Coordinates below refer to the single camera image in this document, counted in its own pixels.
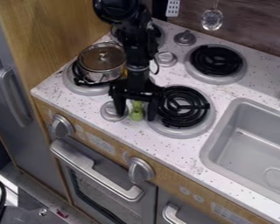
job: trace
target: small green object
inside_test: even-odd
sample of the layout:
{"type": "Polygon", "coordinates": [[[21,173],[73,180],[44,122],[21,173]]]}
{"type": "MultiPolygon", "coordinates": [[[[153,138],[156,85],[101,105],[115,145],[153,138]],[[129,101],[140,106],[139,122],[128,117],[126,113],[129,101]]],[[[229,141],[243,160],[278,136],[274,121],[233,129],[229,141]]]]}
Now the small green object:
{"type": "Polygon", "coordinates": [[[129,117],[132,121],[141,121],[144,119],[144,108],[141,101],[133,101],[133,109],[129,113],[129,117]]]}
{"type": "Polygon", "coordinates": [[[141,101],[133,101],[133,109],[143,109],[143,104],[141,101]]]}

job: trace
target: silver pot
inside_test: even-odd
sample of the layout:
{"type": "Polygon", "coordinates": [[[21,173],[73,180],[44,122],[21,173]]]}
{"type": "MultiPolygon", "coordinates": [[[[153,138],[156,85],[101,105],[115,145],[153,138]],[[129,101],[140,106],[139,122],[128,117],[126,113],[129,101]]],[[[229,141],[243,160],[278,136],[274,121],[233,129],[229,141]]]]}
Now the silver pot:
{"type": "Polygon", "coordinates": [[[84,80],[108,82],[119,78],[125,67],[125,52],[114,42],[104,42],[83,50],[77,60],[79,73],[84,80]]]}

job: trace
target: drawer handle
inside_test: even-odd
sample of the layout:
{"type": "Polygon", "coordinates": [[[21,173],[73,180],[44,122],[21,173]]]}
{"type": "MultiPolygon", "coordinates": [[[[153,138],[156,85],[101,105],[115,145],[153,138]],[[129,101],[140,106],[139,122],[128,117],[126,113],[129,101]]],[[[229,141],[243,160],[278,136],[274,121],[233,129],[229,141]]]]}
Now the drawer handle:
{"type": "Polygon", "coordinates": [[[167,204],[163,209],[163,218],[170,224],[186,224],[184,221],[177,217],[179,209],[173,204],[167,204]]]}
{"type": "Polygon", "coordinates": [[[78,172],[83,173],[88,178],[107,188],[112,193],[118,195],[124,200],[136,202],[140,200],[144,194],[144,192],[136,185],[133,185],[129,190],[125,190],[110,179],[104,177],[98,171],[93,169],[95,166],[94,160],[84,156],[74,147],[63,142],[62,140],[58,139],[53,141],[51,144],[51,151],[59,159],[71,165],[78,172]]]}

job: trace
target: pot lid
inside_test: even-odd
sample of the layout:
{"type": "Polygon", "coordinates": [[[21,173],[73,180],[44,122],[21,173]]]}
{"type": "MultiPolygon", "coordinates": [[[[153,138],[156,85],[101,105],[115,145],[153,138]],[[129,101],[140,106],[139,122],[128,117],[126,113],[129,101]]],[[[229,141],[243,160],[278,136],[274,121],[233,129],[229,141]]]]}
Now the pot lid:
{"type": "Polygon", "coordinates": [[[125,53],[118,44],[100,43],[82,51],[78,62],[86,70],[105,71],[121,66],[125,62],[125,53]]]}

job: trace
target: backsplash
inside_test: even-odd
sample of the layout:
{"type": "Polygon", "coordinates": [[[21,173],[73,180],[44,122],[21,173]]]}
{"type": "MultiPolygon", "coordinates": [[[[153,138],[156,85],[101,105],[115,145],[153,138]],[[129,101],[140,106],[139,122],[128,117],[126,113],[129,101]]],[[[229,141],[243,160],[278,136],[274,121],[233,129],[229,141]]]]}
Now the backsplash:
{"type": "Polygon", "coordinates": [[[214,0],[180,1],[178,17],[168,22],[280,57],[280,0],[220,0],[224,24],[218,31],[205,31],[200,24],[214,0]]]}

